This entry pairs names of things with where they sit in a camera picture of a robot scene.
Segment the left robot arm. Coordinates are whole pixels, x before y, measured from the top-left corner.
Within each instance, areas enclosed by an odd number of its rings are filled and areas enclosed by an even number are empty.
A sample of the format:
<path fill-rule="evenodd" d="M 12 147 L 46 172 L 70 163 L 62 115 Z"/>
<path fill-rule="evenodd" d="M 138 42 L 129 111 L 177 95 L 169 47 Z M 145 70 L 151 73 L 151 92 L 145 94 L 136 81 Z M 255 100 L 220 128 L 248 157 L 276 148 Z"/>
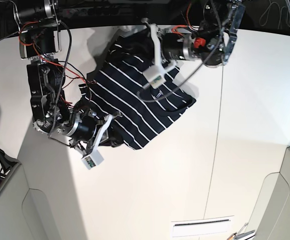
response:
<path fill-rule="evenodd" d="M 167 73 L 177 61 L 201 60 L 204 65 L 225 65 L 237 40 L 245 6 L 240 0 L 208 0 L 203 4 L 202 21 L 190 23 L 190 2 L 185 12 L 185 24 L 161 29 L 149 24 L 153 42 L 153 65 L 147 73 Z"/>

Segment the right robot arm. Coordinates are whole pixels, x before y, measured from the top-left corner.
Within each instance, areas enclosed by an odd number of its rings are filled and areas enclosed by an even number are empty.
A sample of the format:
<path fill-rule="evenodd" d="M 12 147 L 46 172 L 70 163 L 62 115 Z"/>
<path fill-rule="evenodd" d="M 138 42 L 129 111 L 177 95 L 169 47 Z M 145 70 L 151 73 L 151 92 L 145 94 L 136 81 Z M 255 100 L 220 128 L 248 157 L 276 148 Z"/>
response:
<path fill-rule="evenodd" d="M 96 152 L 100 146 L 118 147 L 122 137 L 113 129 L 112 121 L 119 113 L 101 113 L 93 102 L 95 81 L 78 73 L 66 59 L 54 54 L 61 50 L 60 20 L 56 0 L 18 0 L 14 18 L 19 28 L 21 58 L 28 59 L 28 83 L 31 91 L 33 126 L 51 138 L 58 132 L 69 138 L 67 146 L 82 155 Z M 82 80 L 81 98 L 76 103 L 66 100 L 66 73 Z"/>

